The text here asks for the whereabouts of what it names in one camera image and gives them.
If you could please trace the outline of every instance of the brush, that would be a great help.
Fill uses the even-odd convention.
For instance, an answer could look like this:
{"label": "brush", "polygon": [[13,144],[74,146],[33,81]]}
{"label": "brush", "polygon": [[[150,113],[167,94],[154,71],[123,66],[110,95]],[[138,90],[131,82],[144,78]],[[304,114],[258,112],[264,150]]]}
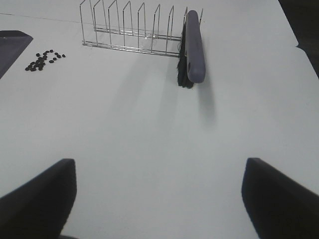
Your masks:
{"label": "brush", "polygon": [[202,83],[206,68],[198,14],[194,10],[186,16],[178,57],[178,85],[190,89],[194,83]]}

